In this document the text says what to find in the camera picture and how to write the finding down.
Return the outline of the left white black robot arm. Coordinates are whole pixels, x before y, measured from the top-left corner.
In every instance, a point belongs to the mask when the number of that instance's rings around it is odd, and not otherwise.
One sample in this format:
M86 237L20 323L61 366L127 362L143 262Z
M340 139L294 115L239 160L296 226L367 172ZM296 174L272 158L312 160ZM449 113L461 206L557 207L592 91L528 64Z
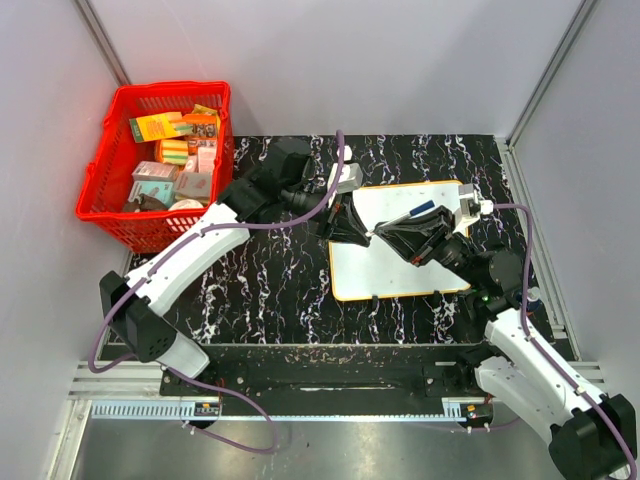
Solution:
M283 137L266 159L232 181L204 215L143 266L126 276L107 273L99 283L102 331L113 331L129 357L155 362L182 375L195 395L211 392L217 373L208 354L164 318L182 292L220 258L261 231L312 222L322 240L368 247L371 236L353 193L362 174L351 160L343 132L336 133L337 161L327 190L303 190L311 165L307 143Z

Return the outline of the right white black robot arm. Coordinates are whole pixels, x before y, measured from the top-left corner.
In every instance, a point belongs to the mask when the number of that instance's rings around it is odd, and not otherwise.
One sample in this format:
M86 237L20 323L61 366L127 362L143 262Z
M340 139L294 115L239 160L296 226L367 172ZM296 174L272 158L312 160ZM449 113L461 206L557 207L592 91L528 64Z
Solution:
M478 252L462 234L498 208L490 201L459 213L416 208L373 233L411 265L436 262L469 284L461 309L484 333L481 347L454 373L460 392L484 391L506 404L539 435L566 479L610 479L621 470L638 478L631 402L578 373L530 322L531 256L505 247Z

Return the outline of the white marker pen blue cap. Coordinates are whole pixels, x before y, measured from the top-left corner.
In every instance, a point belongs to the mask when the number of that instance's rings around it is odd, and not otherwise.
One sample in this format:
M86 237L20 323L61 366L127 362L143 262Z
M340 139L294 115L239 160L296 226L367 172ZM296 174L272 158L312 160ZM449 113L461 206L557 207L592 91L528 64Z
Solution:
M386 222L382 222L382 223L377 224L372 230L370 230L370 231L368 231L366 233L366 236L367 237L372 237L372 236L376 235L377 232L380 229L384 228L384 227L396 225L396 224L398 224L398 223L400 223L400 222L402 222L404 220L408 220L408 219L411 219L413 217L418 216L419 214L425 213L427 210L430 210L430 209L432 209L434 207L435 207L434 201L433 200L428 200L428 201L426 201L426 202L414 207L413 209L411 209L411 210L409 210L409 211L397 216L396 218L393 218L393 219L388 220Z

